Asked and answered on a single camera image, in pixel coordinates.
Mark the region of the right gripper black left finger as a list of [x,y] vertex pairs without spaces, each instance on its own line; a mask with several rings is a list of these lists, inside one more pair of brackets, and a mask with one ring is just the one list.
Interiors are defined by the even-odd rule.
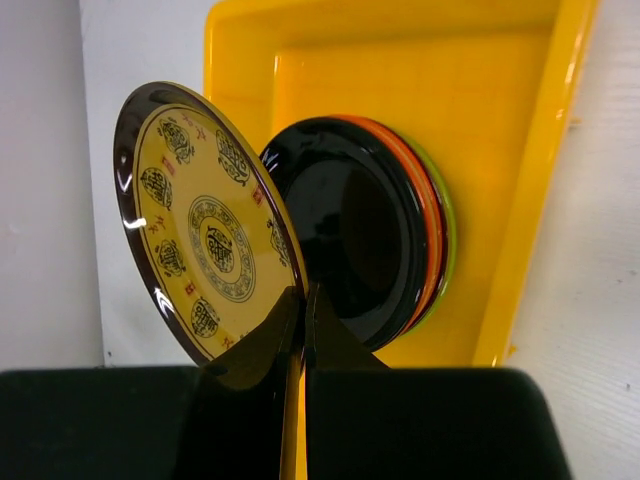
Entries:
[[202,366],[1,376],[5,479],[291,479],[301,302]]

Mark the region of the black plate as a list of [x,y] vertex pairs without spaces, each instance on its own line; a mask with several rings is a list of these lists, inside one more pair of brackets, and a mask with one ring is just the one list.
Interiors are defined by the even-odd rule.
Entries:
[[374,133],[330,116],[284,128],[261,160],[309,279],[366,348],[389,344],[419,310],[429,260],[424,209],[400,161]]

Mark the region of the green plate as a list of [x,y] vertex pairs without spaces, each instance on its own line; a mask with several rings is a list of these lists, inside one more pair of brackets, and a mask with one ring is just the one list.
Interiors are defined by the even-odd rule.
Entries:
[[432,294],[428,305],[420,311],[418,318],[408,322],[400,331],[400,335],[404,335],[416,328],[421,321],[426,320],[430,316],[432,316],[442,302],[445,294],[447,293],[451,278],[455,270],[458,238],[454,205],[451,200],[449,190],[446,186],[446,182],[444,181],[439,168],[436,166],[426,150],[413,138],[402,131],[394,130],[394,133],[399,138],[401,138],[405,144],[408,145],[414,155],[418,156],[421,159],[421,162],[424,165],[424,169],[428,172],[429,180],[434,186],[434,191],[438,198],[440,214],[443,217],[442,223],[444,229],[444,238],[447,242],[446,246],[443,247],[444,260],[441,264],[441,271],[437,288]]

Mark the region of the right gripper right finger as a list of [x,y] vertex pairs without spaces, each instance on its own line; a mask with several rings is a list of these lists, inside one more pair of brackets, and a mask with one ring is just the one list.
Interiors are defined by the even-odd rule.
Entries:
[[510,368],[386,366],[313,285],[305,312],[311,479],[568,479],[536,383]]

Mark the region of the brown gold plate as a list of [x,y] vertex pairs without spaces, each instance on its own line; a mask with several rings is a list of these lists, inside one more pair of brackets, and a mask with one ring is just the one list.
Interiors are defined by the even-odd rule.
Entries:
[[187,355],[203,365],[309,279],[284,201],[236,126],[179,84],[136,88],[118,115],[114,184],[136,266]]

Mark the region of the orange plate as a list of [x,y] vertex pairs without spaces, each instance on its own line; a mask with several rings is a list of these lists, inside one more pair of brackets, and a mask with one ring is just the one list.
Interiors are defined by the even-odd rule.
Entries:
[[355,115],[340,115],[340,120],[353,123],[372,133],[394,154],[408,174],[411,185],[415,188],[418,203],[422,208],[422,217],[427,235],[424,250],[427,253],[427,268],[425,288],[418,302],[416,312],[411,320],[418,318],[420,311],[428,302],[439,283],[441,264],[444,260],[443,247],[447,242],[444,238],[443,217],[440,214],[438,198],[434,186],[429,180],[428,172],[424,169],[421,159],[414,155],[411,149],[399,138],[390,127],[370,118]]

